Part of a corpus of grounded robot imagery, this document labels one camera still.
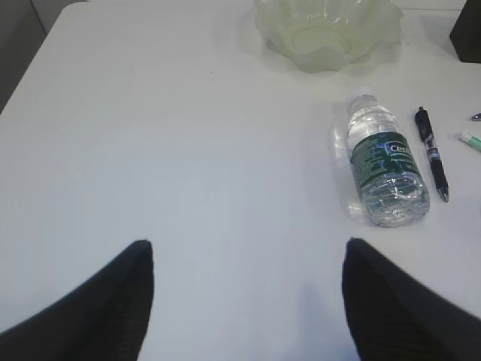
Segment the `glass bowl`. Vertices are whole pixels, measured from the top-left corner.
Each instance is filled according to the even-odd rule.
[[[254,0],[256,25],[277,51],[308,72],[339,70],[378,41],[402,38],[393,0]]]

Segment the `plastic water bottle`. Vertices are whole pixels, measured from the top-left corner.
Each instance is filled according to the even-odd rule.
[[[361,89],[349,104],[347,145],[355,181],[378,226],[415,222],[429,210],[429,193],[396,118]]]

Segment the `table surface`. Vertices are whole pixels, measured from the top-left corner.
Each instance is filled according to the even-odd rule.
[[[405,11],[401,44],[305,74],[266,48],[251,4],[66,8],[0,116],[0,329],[142,238],[156,297],[141,360],[358,359],[340,292],[351,236],[481,316],[481,154],[458,140],[481,134],[481,65],[455,57],[457,16]],[[344,133],[364,85],[398,115],[430,188],[412,226],[359,211]]]

